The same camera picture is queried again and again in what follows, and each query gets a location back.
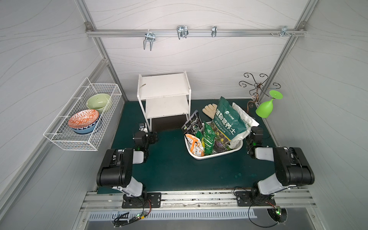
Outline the white green fertilizer bag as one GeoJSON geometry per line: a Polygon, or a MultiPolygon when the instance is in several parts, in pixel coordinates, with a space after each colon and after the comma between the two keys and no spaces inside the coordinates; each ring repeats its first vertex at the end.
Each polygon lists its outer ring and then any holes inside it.
{"type": "Polygon", "coordinates": [[[228,145],[228,148],[235,149],[239,146],[240,141],[244,140],[251,132],[252,127],[259,126],[259,123],[256,122],[252,117],[250,117],[242,108],[240,108],[236,103],[232,104],[232,108],[235,109],[235,111],[238,112],[240,115],[241,120],[245,124],[246,130],[241,132],[240,134],[236,135],[235,138],[233,138],[228,145]]]}

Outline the dark green soil bag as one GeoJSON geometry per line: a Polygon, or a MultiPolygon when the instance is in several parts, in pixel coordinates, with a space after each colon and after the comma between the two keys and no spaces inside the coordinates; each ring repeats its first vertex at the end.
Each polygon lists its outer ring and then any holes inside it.
{"type": "Polygon", "coordinates": [[[218,129],[217,131],[220,131],[220,133],[215,134],[219,139],[222,139],[220,140],[222,144],[218,144],[221,149],[224,148],[225,143],[229,143],[236,135],[246,130],[240,115],[224,97],[218,101],[218,107],[211,124],[218,129]]]}

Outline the black white fertilizer bag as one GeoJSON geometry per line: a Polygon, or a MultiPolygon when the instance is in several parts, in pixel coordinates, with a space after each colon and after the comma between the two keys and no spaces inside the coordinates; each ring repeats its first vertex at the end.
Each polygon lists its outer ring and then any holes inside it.
{"type": "Polygon", "coordinates": [[[199,112],[197,110],[190,116],[190,118],[181,127],[184,134],[190,134],[195,136],[197,132],[202,132],[204,130],[204,124],[201,121],[199,112]]]}

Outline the orange snack bag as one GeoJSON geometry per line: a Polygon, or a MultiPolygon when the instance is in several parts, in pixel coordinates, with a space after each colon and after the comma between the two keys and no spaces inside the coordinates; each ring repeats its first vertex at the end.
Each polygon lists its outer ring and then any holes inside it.
{"type": "Polygon", "coordinates": [[[197,157],[205,156],[202,142],[199,138],[191,134],[185,134],[187,142],[189,143],[190,152],[197,157]]]}

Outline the white perforated plastic basket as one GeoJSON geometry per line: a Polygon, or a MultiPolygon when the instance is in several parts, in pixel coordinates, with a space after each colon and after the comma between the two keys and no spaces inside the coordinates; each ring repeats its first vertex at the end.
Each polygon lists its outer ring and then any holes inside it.
{"type": "MultiPolygon", "coordinates": [[[[212,129],[214,130],[214,132],[217,134],[217,133],[220,133],[220,131],[217,131],[218,129],[215,127],[215,126],[213,126],[212,124],[211,124],[211,122],[207,122],[207,124],[209,124],[211,127],[212,127],[212,129]]],[[[190,152],[190,148],[189,148],[189,143],[187,142],[187,139],[186,139],[186,137],[185,137],[185,142],[186,142],[186,147],[187,147],[187,150],[188,150],[188,152],[189,152],[189,154],[192,156],[192,157],[194,157],[195,159],[197,159],[197,160],[204,160],[204,159],[209,159],[209,158],[213,158],[213,157],[218,157],[218,156],[222,156],[222,155],[226,155],[226,154],[230,154],[230,153],[233,153],[233,152],[235,152],[235,151],[238,151],[238,150],[240,150],[241,149],[241,147],[243,146],[243,141],[240,141],[240,144],[239,144],[239,146],[237,147],[237,148],[235,148],[235,149],[229,149],[228,148],[228,145],[229,145],[229,143],[225,143],[224,145],[223,145],[223,149],[221,149],[220,147],[218,147],[218,144],[222,144],[222,142],[220,142],[220,140],[222,140],[222,139],[219,139],[219,137],[218,136],[216,136],[215,137],[215,144],[214,144],[214,148],[213,148],[213,152],[212,152],[212,154],[211,155],[207,155],[207,156],[203,156],[203,157],[197,157],[197,156],[194,156],[191,152],[190,152]]]]}

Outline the white green shelf bag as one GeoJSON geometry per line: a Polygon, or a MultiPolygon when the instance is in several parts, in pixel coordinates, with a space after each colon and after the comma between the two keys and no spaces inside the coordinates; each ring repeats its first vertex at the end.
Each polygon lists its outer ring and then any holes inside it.
{"type": "Polygon", "coordinates": [[[212,127],[204,123],[203,130],[198,131],[195,136],[200,139],[202,147],[204,149],[204,155],[211,155],[213,152],[216,134],[212,127]]]}

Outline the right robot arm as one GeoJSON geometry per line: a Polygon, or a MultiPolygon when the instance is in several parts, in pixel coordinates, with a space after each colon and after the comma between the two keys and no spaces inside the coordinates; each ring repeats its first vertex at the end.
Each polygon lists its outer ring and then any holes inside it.
{"type": "Polygon", "coordinates": [[[275,173],[256,182],[250,192],[252,199],[261,199],[291,187],[312,185],[315,175],[303,151],[298,147],[262,146],[263,129],[253,126],[246,138],[248,155],[274,164],[275,173]]]}

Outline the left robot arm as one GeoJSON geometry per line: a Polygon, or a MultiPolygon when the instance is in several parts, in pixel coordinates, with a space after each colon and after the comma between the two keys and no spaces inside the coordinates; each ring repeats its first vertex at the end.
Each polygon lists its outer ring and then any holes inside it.
{"type": "Polygon", "coordinates": [[[149,157],[149,146],[158,142],[156,132],[138,131],[135,147],[108,149],[96,176],[99,187],[109,187],[122,192],[126,197],[147,200],[145,185],[132,175],[133,165],[145,163],[149,157]]]}

